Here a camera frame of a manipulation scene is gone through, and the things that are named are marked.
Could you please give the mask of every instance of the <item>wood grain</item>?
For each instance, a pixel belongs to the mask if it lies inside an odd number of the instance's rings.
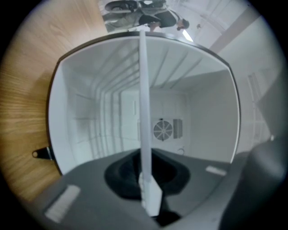
[[[32,158],[48,146],[46,100],[56,62],[106,34],[96,0],[50,0],[11,41],[0,67],[0,167],[18,197],[30,201],[60,177],[53,161]]]

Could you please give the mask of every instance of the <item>metal hinge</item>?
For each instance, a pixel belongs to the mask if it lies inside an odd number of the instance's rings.
[[[34,158],[55,160],[54,152],[52,147],[45,147],[32,152]]]

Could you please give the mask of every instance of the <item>fan grille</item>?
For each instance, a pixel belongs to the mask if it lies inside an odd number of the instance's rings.
[[[167,140],[172,134],[172,125],[168,121],[159,121],[153,129],[154,136],[160,140]]]

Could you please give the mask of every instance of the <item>ceiling light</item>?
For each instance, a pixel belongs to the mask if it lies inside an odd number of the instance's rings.
[[[190,37],[190,35],[186,30],[183,30],[183,35],[188,41],[193,41],[193,39]]]

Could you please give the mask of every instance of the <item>person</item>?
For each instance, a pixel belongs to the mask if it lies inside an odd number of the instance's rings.
[[[108,13],[103,16],[108,32],[121,29],[130,29],[140,25],[148,24],[150,31],[157,27],[173,27],[177,25],[177,30],[187,29],[189,22],[170,9],[156,11],[153,14],[145,14],[142,10],[132,13]]]

